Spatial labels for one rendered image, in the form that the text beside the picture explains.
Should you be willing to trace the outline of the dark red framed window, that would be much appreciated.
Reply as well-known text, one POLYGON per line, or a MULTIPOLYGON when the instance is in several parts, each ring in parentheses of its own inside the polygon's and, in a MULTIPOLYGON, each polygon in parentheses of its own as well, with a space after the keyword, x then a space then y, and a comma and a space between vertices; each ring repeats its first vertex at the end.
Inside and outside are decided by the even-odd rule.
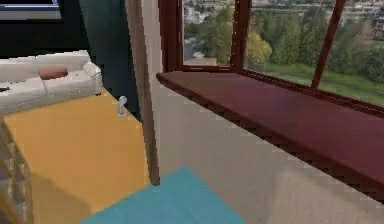
POLYGON ((182 0, 157 0, 168 89, 384 205, 384 107, 319 84, 346 0, 336 0, 310 85, 244 68, 251 0, 235 0, 230 63, 183 62, 182 0))

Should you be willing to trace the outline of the white square cushion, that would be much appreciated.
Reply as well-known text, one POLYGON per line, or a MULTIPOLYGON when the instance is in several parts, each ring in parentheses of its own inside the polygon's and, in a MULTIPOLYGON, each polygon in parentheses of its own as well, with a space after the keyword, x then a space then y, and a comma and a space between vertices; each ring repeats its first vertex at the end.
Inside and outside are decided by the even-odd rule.
POLYGON ((93 62, 87 62, 83 66, 83 69, 91 78, 94 78, 101 73, 101 69, 93 62))

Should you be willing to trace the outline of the white sofa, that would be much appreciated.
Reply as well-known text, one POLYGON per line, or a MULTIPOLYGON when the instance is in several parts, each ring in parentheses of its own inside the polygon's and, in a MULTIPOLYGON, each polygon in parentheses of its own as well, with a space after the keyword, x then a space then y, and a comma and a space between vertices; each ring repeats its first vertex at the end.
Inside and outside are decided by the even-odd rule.
POLYGON ((91 78, 83 69, 87 62, 86 50, 0 59, 0 114, 100 95, 102 71, 91 78), (47 67, 65 67, 68 75, 42 80, 39 71, 47 67))

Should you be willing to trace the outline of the pink cylindrical cushion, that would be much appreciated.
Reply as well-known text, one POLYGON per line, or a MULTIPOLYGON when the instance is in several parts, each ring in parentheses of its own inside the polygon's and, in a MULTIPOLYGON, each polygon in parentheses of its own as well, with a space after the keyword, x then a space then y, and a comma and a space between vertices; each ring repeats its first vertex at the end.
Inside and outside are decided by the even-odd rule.
POLYGON ((47 67, 39 71, 39 76, 42 80, 57 79, 67 75, 68 71, 65 67, 47 67))

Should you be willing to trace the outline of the wooden shelf unit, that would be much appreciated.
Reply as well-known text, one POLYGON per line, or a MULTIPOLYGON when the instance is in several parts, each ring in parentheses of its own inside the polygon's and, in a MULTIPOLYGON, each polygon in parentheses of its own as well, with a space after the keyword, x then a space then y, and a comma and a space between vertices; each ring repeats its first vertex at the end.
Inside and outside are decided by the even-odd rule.
POLYGON ((1 114, 0 224, 34 224, 30 169, 1 114))

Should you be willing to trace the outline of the grey framed window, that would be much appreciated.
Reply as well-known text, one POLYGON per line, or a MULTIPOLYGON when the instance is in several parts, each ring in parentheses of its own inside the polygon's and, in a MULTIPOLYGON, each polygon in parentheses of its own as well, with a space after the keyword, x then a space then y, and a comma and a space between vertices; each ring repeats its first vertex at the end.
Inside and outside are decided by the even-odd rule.
POLYGON ((0 0, 0 20, 61 19, 60 0, 0 0))

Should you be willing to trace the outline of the brown door frame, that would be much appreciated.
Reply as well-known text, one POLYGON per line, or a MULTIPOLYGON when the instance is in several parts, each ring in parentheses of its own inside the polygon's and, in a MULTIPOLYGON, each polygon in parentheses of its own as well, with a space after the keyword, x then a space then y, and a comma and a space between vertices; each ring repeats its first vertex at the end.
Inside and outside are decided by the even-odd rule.
POLYGON ((160 185, 141 0, 125 0, 149 180, 160 185))

